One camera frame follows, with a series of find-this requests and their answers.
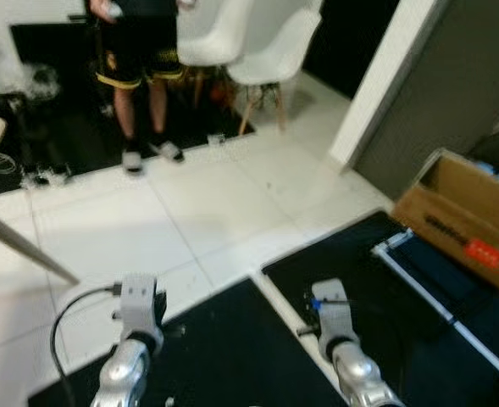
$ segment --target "wooden chair leg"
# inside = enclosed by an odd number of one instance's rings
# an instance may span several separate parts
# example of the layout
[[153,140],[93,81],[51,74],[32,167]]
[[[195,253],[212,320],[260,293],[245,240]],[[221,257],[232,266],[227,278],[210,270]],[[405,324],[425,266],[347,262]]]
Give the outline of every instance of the wooden chair leg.
[[197,70],[197,75],[195,76],[195,99],[194,99],[195,109],[198,107],[198,104],[200,102],[203,86],[204,86],[204,71]]
[[278,83],[274,87],[275,95],[275,107],[277,111],[277,123],[280,126],[281,131],[285,131],[286,128],[286,116],[285,116],[285,105],[283,104],[283,94],[281,93],[281,85]]
[[240,136],[242,136],[243,132],[246,130],[247,121],[249,120],[249,116],[251,115],[252,108],[254,107],[254,105],[255,105],[254,100],[249,98],[247,100],[246,109],[243,112],[243,119],[241,119],[240,130],[238,131],[238,134]]

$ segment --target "blue component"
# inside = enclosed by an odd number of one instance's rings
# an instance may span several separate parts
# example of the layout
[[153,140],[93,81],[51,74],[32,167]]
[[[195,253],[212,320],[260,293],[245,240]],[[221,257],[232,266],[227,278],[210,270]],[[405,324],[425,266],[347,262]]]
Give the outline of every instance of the blue component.
[[316,298],[311,298],[311,306],[313,309],[316,311],[320,310],[321,302],[318,301]]

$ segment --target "cardboard box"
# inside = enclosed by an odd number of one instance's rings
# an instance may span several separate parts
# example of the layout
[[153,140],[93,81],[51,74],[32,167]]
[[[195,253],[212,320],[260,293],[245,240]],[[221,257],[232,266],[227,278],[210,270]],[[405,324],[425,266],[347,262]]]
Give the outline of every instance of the cardboard box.
[[499,181],[446,150],[432,154],[392,216],[499,288]]

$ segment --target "black shorts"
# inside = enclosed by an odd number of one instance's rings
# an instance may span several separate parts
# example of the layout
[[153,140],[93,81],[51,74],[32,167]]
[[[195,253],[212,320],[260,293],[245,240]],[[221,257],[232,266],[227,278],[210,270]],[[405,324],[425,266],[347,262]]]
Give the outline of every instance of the black shorts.
[[97,32],[100,82],[134,89],[142,79],[173,80],[183,76],[177,55],[175,16],[101,22]]

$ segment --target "red label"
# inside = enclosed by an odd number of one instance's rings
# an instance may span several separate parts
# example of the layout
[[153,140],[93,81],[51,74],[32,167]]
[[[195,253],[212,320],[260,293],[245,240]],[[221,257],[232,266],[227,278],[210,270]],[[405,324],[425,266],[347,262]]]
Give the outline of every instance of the red label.
[[464,246],[463,251],[486,267],[499,268],[499,250],[488,243],[474,239]]

